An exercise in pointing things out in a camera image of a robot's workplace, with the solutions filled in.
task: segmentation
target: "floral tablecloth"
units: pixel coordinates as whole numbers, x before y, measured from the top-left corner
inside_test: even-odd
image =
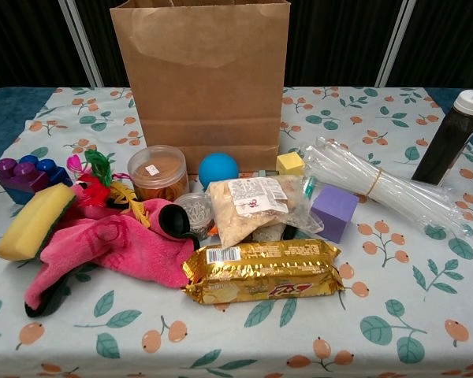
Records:
[[[287,87],[283,96],[282,153],[323,135],[404,177],[444,116],[422,88]],[[58,88],[4,157],[63,165],[97,148],[125,172],[143,147],[128,88]],[[445,185],[473,234],[471,145]],[[19,210],[0,187],[0,238]],[[0,377],[473,376],[473,235],[416,228],[360,196],[339,247],[339,295],[201,306],[88,267],[69,279],[60,310],[35,321],[23,293],[39,263],[0,259]]]

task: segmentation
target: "yellow foam cube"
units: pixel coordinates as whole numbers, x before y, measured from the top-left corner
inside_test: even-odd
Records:
[[[297,175],[304,174],[305,162],[296,152],[277,156],[277,168],[281,175]]]
[[[0,258],[10,261],[34,258],[74,198],[73,191],[63,183],[35,193],[0,240]]]

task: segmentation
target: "small plastic container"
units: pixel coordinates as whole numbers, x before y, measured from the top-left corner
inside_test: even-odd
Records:
[[[186,210],[191,232],[199,240],[205,240],[208,232],[214,227],[214,211],[210,197],[205,193],[190,193],[179,197],[175,203]]]
[[[140,201],[175,201],[189,192],[186,158],[175,147],[150,146],[140,150],[129,159],[128,174]]]

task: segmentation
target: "pink cloth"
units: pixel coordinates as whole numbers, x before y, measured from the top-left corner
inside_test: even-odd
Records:
[[[132,213],[79,207],[79,201],[78,197],[40,254],[43,266],[24,295],[28,306],[37,309],[47,288],[89,261],[167,287],[188,283],[181,265],[192,255],[195,244],[192,239],[180,239],[181,235],[172,236],[177,233],[168,225],[170,218],[181,217],[184,210],[163,199],[146,201],[143,204],[149,211],[151,227],[145,228]]]

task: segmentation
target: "dark background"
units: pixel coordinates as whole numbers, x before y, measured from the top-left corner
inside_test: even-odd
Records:
[[[76,0],[105,86],[128,86],[109,8]],[[291,0],[285,86],[373,86],[401,0]],[[89,85],[58,2],[0,0],[0,87]],[[417,0],[387,83],[473,87],[473,0]]]

